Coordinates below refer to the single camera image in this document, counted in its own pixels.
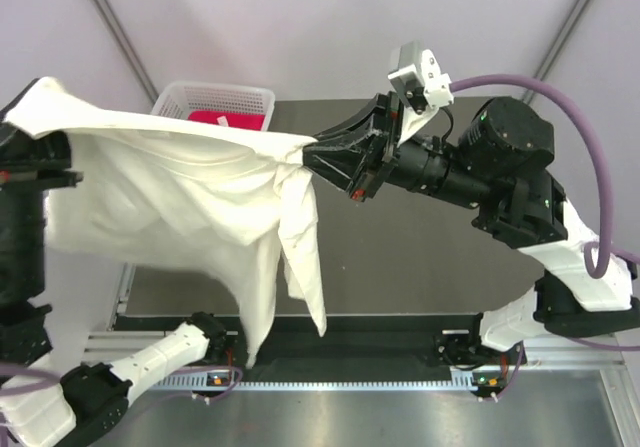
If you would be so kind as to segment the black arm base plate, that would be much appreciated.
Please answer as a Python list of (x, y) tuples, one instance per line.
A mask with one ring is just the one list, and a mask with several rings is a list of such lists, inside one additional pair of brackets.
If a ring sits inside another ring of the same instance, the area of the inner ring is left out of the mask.
[(277, 315), (255, 365), (285, 358), (428, 357), (436, 349), (435, 336), (467, 331), (473, 321), (472, 314), (336, 314), (327, 317), (326, 332), (319, 335), (307, 315)]

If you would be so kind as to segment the white t shirt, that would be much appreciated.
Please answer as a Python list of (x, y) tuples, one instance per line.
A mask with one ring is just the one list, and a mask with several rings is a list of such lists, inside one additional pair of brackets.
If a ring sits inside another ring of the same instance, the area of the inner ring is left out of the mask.
[(83, 178), (46, 199), (47, 243), (129, 264), (193, 270), (233, 296), (255, 357), (276, 278), (327, 329), (307, 135), (248, 131), (99, 108), (35, 81), (1, 112), (30, 140), (64, 134)]

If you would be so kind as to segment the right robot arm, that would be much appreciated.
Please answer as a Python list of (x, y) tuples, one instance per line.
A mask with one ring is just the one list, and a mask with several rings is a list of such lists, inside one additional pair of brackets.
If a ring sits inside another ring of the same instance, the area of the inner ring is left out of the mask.
[(357, 202), (391, 184), (471, 209), (476, 229), (543, 266), (520, 298), (477, 314), (466, 334), (439, 336), (439, 360), (473, 369), (544, 334), (578, 339), (637, 328), (638, 264), (610, 254), (602, 277), (588, 273), (584, 260), (595, 255), (597, 235), (549, 172), (553, 126), (525, 103), (497, 97), (451, 143), (446, 135), (422, 135), (436, 114), (393, 93), (377, 95), (317, 134), (303, 164)]

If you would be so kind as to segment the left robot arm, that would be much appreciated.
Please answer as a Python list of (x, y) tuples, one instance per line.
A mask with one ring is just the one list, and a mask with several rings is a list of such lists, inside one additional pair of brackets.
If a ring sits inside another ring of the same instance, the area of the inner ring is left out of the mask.
[(62, 128), (43, 111), (43, 133), (18, 120), (52, 85), (36, 78), (1, 109), (1, 443), (89, 446), (109, 434), (129, 408), (172, 374), (214, 374), (216, 399), (243, 377), (231, 362), (232, 341), (212, 315), (197, 312), (146, 348), (110, 363), (81, 364), (63, 376), (51, 370), (44, 292), (47, 192), (72, 188), (81, 173)]

